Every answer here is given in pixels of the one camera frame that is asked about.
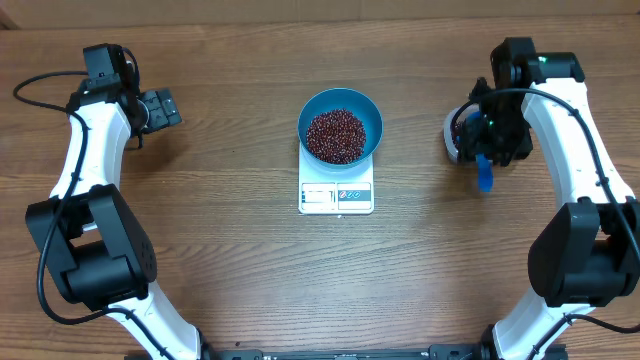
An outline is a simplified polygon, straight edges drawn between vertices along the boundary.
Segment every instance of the scale label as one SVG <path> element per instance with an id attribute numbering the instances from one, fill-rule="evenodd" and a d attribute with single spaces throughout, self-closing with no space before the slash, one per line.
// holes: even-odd
<path id="1" fill-rule="evenodd" d="M 371 190 L 339 190 L 338 201 L 371 201 Z"/>
<path id="2" fill-rule="evenodd" d="M 346 183 L 337 184 L 338 209 L 366 210 L 371 209 L 371 184 Z"/>

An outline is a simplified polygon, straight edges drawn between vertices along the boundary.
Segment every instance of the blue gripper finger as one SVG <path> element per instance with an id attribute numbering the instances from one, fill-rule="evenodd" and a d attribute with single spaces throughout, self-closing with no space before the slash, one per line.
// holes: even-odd
<path id="1" fill-rule="evenodd" d="M 478 188 L 482 192 L 490 192 L 493 187 L 491 163 L 484 157 L 484 154 L 476 155 L 476 163 L 478 164 Z"/>

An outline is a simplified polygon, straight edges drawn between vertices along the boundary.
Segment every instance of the red bean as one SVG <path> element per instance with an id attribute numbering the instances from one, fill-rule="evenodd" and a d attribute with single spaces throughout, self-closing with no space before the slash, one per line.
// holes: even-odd
<path id="1" fill-rule="evenodd" d="M 349 164 L 362 156 L 367 139 L 362 121 L 347 109 L 316 116 L 307 130 L 307 148 L 331 164 Z"/>

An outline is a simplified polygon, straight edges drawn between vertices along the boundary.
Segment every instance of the wood grain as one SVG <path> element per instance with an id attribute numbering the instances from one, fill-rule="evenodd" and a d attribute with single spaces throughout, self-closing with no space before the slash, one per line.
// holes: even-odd
<path id="1" fill-rule="evenodd" d="M 69 125 L 11 97 L 44 72 L 83 69 L 82 48 L 126 45 L 144 89 L 169 87 L 184 118 L 123 161 L 121 190 L 155 246 L 158 281 L 218 349 L 416 348 L 476 341 L 529 285 L 527 252 L 554 214 L 537 143 L 496 169 L 495 190 L 450 165 L 441 125 L 465 101 L 505 36 L 573 51 L 602 138 L 640 188 L 637 16 L 443 19 L 0 32 L 0 358 L 118 359 L 139 346 L 108 319 L 65 327 L 35 296 L 37 251 L 24 225 L 62 169 Z M 25 89 L 64 104 L 77 78 Z M 315 93 L 352 87 L 385 119 L 376 210 L 298 215 L 297 116 Z M 52 305 L 62 301 L 50 279 Z M 595 314 L 640 320 L 637 295 Z M 635 359 L 640 337 L 576 324 L 572 359 Z"/>
<path id="2" fill-rule="evenodd" d="M 631 15 L 638 0 L 0 0 L 12 29 Z"/>

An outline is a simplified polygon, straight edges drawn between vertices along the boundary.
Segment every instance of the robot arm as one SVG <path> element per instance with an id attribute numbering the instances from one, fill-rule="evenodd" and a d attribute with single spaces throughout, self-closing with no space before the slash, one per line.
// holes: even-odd
<path id="1" fill-rule="evenodd" d="M 138 136 L 142 145 L 142 134 L 181 122 L 169 90 L 140 93 L 137 69 L 134 73 L 123 52 L 109 44 L 84 49 L 89 78 L 71 95 L 67 110 L 85 120 L 87 149 L 79 181 L 51 239 L 47 267 L 65 300 L 83 302 L 92 311 L 111 309 L 107 315 L 153 359 L 206 359 L 198 330 L 180 317 L 155 281 L 151 242 L 118 191 L 127 141 Z M 27 209 L 27 226 L 40 251 L 81 151 L 82 127 L 73 116 L 70 122 L 62 176 L 49 200 Z M 70 242 L 94 229 L 101 241 L 77 247 Z"/>
<path id="2" fill-rule="evenodd" d="M 579 110 L 612 193 L 622 204 L 629 224 L 636 226 L 638 205 L 598 134 L 575 55 L 538 54 L 531 39 L 508 38 L 493 51 L 491 62 L 498 90 L 540 90 Z M 479 79 L 471 97 L 491 91 L 486 81 Z M 449 125 L 449 133 L 457 137 L 459 162 L 483 155 L 494 164 L 507 166 L 512 160 L 526 158 L 532 150 L 529 126 L 542 148 L 558 213 L 529 252 L 531 288 L 483 339 L 483 345 L 491 349 L 491 360 L 542 359 L 553 340 L 570 325 L 555 329 L 566 315 L 585 315 L 617 296 L 630 294 L 640 269 L 628 239 L 616 227 L 583 129 L 566 108 L 540 95 L 511 92 L 481 102 L 480 116 Z M 610 235 L 607 242 L 595 241 L 600 230 Z"/>

